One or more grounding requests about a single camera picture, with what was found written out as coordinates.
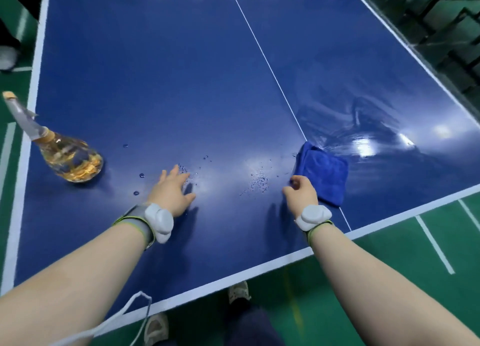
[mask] person's arm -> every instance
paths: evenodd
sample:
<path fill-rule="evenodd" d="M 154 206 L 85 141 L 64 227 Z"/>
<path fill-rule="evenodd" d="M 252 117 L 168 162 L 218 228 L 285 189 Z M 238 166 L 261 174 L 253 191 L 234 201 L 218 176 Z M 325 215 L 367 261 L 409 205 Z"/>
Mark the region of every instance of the person's arm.
<path fill-rule="evenodd" d="M 317 194 L 303 176 L 285 187 L 295 218 Z M 372 345 L 480 345 L 480 339 L 437 301 L 397 271 L 324 223 L 311 230 L 315 257 L 363 341 Z"/>
<path fill-rule="evenodd" d="M 148 197 L 174 217 L 195 199 L 182 193 L 189 174 L 178 172 L 163 170 Z M 101 323 L 145 247 L 144 235 L 121 222 L 0 297 L 0 344 L 48 345 Z"/>

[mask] blue table surface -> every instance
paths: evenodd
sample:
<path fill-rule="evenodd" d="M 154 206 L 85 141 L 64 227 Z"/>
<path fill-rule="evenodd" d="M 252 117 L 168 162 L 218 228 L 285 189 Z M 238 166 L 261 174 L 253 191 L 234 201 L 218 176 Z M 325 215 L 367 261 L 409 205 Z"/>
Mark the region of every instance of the blue table surface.
<path fill-rule="evenodd" d="M 477 125 L 360 0 L 238 3 L 307 139 L 349 161 L 352 229 L 480 183 Z M 235 0 L 50 0 L 36 112 L 106 164 L 71 185 L 32 148 L 15 284 L 176 163 L 197 199 L 111 312 L 138 290 L 156 302 L 306 246 L 281 194 L 304 137 Z M 338 209 L 333 220 L 349 230 Z"/>

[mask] green floor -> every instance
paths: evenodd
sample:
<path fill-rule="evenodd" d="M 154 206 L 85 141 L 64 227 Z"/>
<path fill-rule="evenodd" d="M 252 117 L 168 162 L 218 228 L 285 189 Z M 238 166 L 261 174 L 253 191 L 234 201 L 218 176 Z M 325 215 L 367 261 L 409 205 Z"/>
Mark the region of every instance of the green floor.
<path fill-rule="evenodd" d="M 15 0 L 0 0 L 2 16 L 17 33 L 21 6 Z M 447 17 L 452 11 L 444 12 Z M 19 66 L 32 63 L 36 23 L 28 16 L 22 35 L 23 56 Z M 13 90 L 27 102 L 30 71 L 0 74 L 0 90 Z M 0 104 L 0 145 L 10 114 Z M 8 170 L 0 202 L 0 260 L 3 263 L 10 211 L 15 189 L 21 132 L 17 128 L 9 155 Z M 480 194 L 464 199 L 480 219 Z M 357 244 L 389 264 L 421 289 L 440 301 L 480 335 L 480 231 L 459 202 L 422 214 L 455 274 L 450 275 L 434 247 L 413 218 L 356 240 Z M 361 345 L 345 313 L 314 258 L 249 280 L 252 300 L 265 307 L 275 328 L 288 345 Z M 171 334 L 182 345 L 222 344 L 225 291 L 218 292 L 168 312 Z M 129 345 L 140 323 L 98 337 L 95 345 Z"/>

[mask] sneaker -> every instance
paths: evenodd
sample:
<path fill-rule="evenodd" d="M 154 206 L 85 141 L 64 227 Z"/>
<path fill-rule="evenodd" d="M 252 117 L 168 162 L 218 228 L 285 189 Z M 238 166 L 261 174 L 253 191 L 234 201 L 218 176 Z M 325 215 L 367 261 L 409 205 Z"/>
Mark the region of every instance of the sneaker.
<path fill-rule="evenodd" d="M 143 342 L 145 346 L 165 341 L 169 338 L 169 319 L 165 313 L 158 313 L 151 316 L 145 326 Z"/>
<path fill-rule="evenodd" d="M 247 282 L 239 282 L 238 284 L 232 285 L 228 288 L 228 302 L 233 303 L 234 300 L 238 298 L 245 298 L 250 300 L 252 297 L 248 293 L 248 284 Z"/>
<path fill-rule="evenodd" d="M 0 71 L 9 72 L 18 60 L 18 50 L 13 46 L 0 45 Z"/>

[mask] blue towel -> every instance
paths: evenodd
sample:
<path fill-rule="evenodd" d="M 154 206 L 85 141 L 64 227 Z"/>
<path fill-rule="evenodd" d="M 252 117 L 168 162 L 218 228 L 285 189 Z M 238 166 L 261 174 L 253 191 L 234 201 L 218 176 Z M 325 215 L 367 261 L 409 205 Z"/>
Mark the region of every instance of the blue towel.
<path fill-rule="evenodd" d="M 348 174 L 349 165 L 345 159 L 329 154 L 308 141 L 298 152 L 295 175 L 309 178 L 323 202 L 340 207 Z"/>

